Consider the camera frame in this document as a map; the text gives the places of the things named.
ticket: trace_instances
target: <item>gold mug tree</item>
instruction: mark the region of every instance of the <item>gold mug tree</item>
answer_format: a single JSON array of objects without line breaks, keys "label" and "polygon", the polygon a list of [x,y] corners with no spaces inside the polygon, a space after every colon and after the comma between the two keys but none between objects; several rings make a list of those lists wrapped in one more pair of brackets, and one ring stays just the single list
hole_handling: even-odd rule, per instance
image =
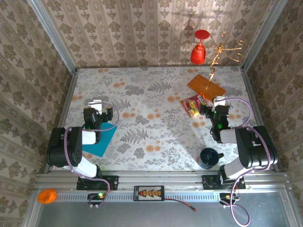
[{"label": "gold mug tree", "polygon": [[[197,93],[200,93],[206,99],[211,100],[211,101],[214,97],[222,96],[226,92],[223,88],[221,88],[218,85],[211,82],[211,80],[212,80],[212,78],[214,77],[214,74],[215,74],[214,65],[218,65],[222,62],[222,59],[221,59],[220,55],[224,54],[225,57],[228,57],[229,59],[231,59],[233,61],[241,62],[241,61],[244,60],[244,56],[239,51],[247,46],[246,42],[244,42],[243,40],[239,40],[239,41],[237,41],[237,45],[239,45],[240,47],[227,49],[227,48],[225,48],[225,45],[226,45],[227,41],[230,39],[231,35],[228,32],[223,31],[223,32],[220,32],[220,36],[225,38],[224,43],[217,44],[214,41],[213,36],[210,34],[210,37],[214,42],[214,46],[213,47],[205,47],[205,48],[210,48],[210,49],[216,50],[216,52],[212,56],[210,56],[210,60],[212,61],[211,65],[210,65],[210,69],[212,70],[212,72],[209,74],[209,80],[207,80],[206,78],[204,78],[201,75],[198,75],[192,81],[190,81],[189,84],[188,84],[188,86],[191,89],[193,89]],[[229,52],[229,51],[238,51],[236,53],[236,57],[233,58],[233,57],[229,56],[226,53],[226,52]]]}]

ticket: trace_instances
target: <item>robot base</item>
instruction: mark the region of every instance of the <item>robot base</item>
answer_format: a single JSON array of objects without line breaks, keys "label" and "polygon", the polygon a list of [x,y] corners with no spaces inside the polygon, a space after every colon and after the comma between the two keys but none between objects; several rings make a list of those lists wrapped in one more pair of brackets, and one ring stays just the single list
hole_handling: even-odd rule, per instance
[{"label": "robot base", "polygon": [[[203,175],[203,190],[230,190],[235,180],[226,180],[223,184],[218,181],[218,175]],[[244,177],[237,183],[238,189],[246,189]]]},{"label": "robot base", "polygon": [[[102,176],[102,179],[107,180],[111,191],[116,191],[119,184],[119,176]],[[103,181],[91,181],[88,179],[78,178],[78,191],[106,191],[107,185]]]}]

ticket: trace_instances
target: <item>cable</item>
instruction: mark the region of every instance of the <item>cable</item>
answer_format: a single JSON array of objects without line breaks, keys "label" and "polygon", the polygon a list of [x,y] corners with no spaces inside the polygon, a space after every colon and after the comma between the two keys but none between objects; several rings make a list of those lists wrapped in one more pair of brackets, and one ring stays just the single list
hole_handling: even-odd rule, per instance
[{"label": "cable", "polygon": [[[266,152],[266,156],[267,156],[267,165],[266,165],[266,167],[261,168],[261,169],[257,169],[257,168],[254,167],[254,168],[248,170],[247,172],[241,174],[241,175],[236,179],[236,181],[234,182],[234,184],[233,184],[233,186],[232,186],[232,191],[231,191],[231,194],[230,194],[230,198],[232,198],[233,192],[234,192],[234,190],[235,190],[235,187],[236,187],[238,181],[239,181],[243,176],[245,176],[245,175],[247,175],[247,174],[250,174],[250,173],[253,173],[254,171],[266,171],[266,170],[268,170],[269,167],[270,167],[270,162],[271,162],[270,153],[269,153],[268,147],[267,147],[267,145],[266,145],[264,139],[262,138],[262,136],[260,135],[260,133],[259,133],[257,130],[255,130],[254,128],[252,128],[252,127],[250,127],[250,126],[246,126],[245,128],[247,128],[247,129],[253,131],[253,132],[258,136],[258,138],[261,140],[262,145],[263,145],[263,147],[264,147],[264,149],[265,149],[265,152]],[[250,224],[250,215],[249,215],[248,211],[247,211],[243,206],[238,205],[238,204],[232,204],[232,199],[230,200],[230,203],[229,203],[229,204],[228,204],[227,202],[223,201],[223,200],[221,200],[221,202],[223,202],[224,204],[230,206],[230,208],[231,208],[231,213],[232,213],[232,217],[233,217],[233,219],[235,220],[235,222],[238,224],[238,226],[247,227],[247,226]],[[234,206],[240,207],[240,208],[242,208],[242,209],[245,211],[245,213],[247,214],[247,217],[248,217],[248,221],[247,221],[246,224],[243,225],[243,224],[241,224],[241,223],[236,219],[236,217],[235,217],[235,215],[234,215],[234,213],[233,213],[233,207],[234,207]]]},{"label": "cable", "polygon": [[110,190],[110,192],[112,192],[114,188],[113,188],[113,186],[112,186],[112,184],[111,184],[111,183],[109,183],[109,185],[110,185],[110,186],[111,186],[111,188],[112,188],[112,189]]},{"label": "cable", "polygon": [[171,201],[180,202],[180,203],[183,203],[184,205],[188,206],[189,208],[191,208],[194,212],[197,211],[196,208],[194,208],[192,205],[188,204],[187,202],[183,202],[183,201],[175,200],[175,199],[169,199],[169,198],[165,198],[164,200],[171,200]]},{"label": "cable", "polygon": [[240,191],[239,191],[239,187],[238,186],[236,186],[236,191],[238,190],[238,193],[237,193],[237,195],[238,195],[238,197],[239,197],[239,200],[240,200],[240,198],[241,198],[241,195],[240,195]]},{"label": "cable", "polygon": [[93,195],[90,195],[89,196],[89,205],[91,205],[91,201],[95,198],[95,197],[98,197],[101,199],[101,197],[99,196],[99,194],[93,194]]},{"label": "cable", "polygon": [[247,101],[245,101],[244,99],[241,99],[241,98],[224,98],[224,99],[220,99],[220,100],[217,100],[217,102],[220,102],[220,101],[226,101],[226,100],[239,100],[239,101],[242,101],[244,102],[250,109],[250,115],[248,116],[248,119],[246,120],[246,122],[244,122],[242,125],[240,126],[236,126],[236,127],[233,127],[234,128],[239,128],[239,127],[242,127],[243,125],[247,124],[247,122],[250,120],[250,117],[251,117],[251,112],[252,112],[252,109],[251,109],[251,106],[249,105],[249,103]]},{"label": "cable", "polygon": [[[108,103],[103,103],[103,102],[99,102],[99,103],[96,103],[96,104],[110,105]],[[114,128],[118,124],[118,121],[119,121],[119,112],[118,112],[118,110],[116,108],[113,107],[113,109],[116,110],[117,115],[118,115],[118,119],[117,119],[116,123],[112,127],[108,128],[108,129],[92,129],[92,130],[86,130],[86,131],[108,131],[108,130],[111,130],[112,128]],[[69,158],[69,155],[68,155],[68,151],[67,151],[67,133],[71,129],[72,129],[72,127],[68,127],[65,130],[65,132],[64,132],[64,138],[63,138],[63,147],[64,147],[64,154],[65,154],[66,161],[67,161],[67,163],[68,163],[68,165],[69,165],[69,167],[71,169],[71,172],[74,173],[75,175],[77,175],[77,176],[79,176],[81,178],[85,178],[85,179],[91,180],[91,181],[103,181],[103,182],[105,182],[107,184],[107,193],[104,196],[103,201],[100,203],[100,205],[101,205],[102,203],[104,203],[106,197],[109,194],[110,185],[109,185],[108,181],[106,181],[106,180],[104,180],[102,178],[91,178],[91,177],[84,176],[84,175],[81,175],[81,174],[78,174],[78,173],[74,172],[74,167],[71,164],[71,161],[70,161],[70,158]]]}]

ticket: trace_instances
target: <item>red wire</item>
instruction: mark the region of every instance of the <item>red wire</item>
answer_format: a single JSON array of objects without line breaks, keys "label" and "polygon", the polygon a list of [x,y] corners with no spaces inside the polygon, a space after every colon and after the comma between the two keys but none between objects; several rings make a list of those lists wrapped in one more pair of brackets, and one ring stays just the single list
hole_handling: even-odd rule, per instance
[{"label": "red wire", "polygon": [[176,201],[176,202],[181,202],[183,203],[184,205],[187,205],[189,208],[191,208],[194,212],[197,211],[196,208],[194,208],[192,205],[190,205],[189,203],[187,202],[183,202],[183,201],[180,201],[180,200],[175,200],[175,199],[169,199],[169,198],[165,198],[165,200],[171,200],[171,201]]}]

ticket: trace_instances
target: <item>floral tablecloth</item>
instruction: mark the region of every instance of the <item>floral tablecloth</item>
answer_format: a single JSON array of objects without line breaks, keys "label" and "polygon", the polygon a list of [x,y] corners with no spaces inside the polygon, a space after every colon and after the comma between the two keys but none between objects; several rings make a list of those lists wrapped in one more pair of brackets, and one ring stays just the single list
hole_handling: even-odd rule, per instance
[{"label": "floral tablecloth", "polygon": [[[198,157],[205,147],[224,153],[213,168],[218,169],[238,156],[236,145],[213,141],[210,120],[189,118],[179,102],[196,94],[187,83],[197,74],[208,77],[209,72],[209,67],[80,69],[65,126],[82,126],[83,108],[89,101],[101,99],[120,113],[104,156],[83,152],[101,169],[198,170]],[[239,67],[216,67],[213,82],[226,90],[226,97],[249,101]],[[230,126],[242,124],[249,115],[248,107],[239,101],[228,104]],[[112,123],[117,120],[114,115]],[[249,125],[256,125],[254,118]]]}]

